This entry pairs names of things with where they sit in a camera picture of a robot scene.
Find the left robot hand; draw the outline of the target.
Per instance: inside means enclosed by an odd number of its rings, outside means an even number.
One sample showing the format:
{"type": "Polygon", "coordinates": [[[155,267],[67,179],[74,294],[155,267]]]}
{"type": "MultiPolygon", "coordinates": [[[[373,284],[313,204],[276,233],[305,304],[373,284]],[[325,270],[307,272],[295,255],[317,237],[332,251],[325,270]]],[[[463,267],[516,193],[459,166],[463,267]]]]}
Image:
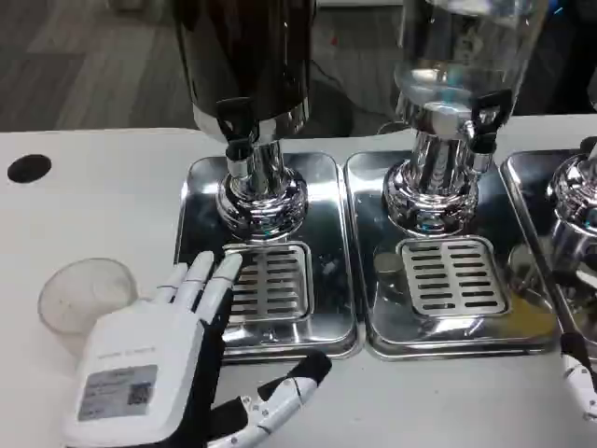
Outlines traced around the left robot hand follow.
{"type": "Polygon", "coordinates": [[[238,253],[180,263],[154,297],[100,317],[77,369],[62,433],[69,447],[254,447],[329,374],[313,350],[255,397],[215,403],[238,253]]]}

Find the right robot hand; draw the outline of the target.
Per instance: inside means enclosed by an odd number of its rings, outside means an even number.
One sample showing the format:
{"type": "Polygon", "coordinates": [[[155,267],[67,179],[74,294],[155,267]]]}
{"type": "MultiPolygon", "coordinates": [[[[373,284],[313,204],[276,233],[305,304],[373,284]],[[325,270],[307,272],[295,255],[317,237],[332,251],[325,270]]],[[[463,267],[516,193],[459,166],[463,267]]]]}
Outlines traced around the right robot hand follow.
{"type": "Polygon", "coordinates": [[[596,423],[596,373],[593,371],[585,340],[577,332],[560,337],[563,380],[568,385],[582,417],[596,423]]]}

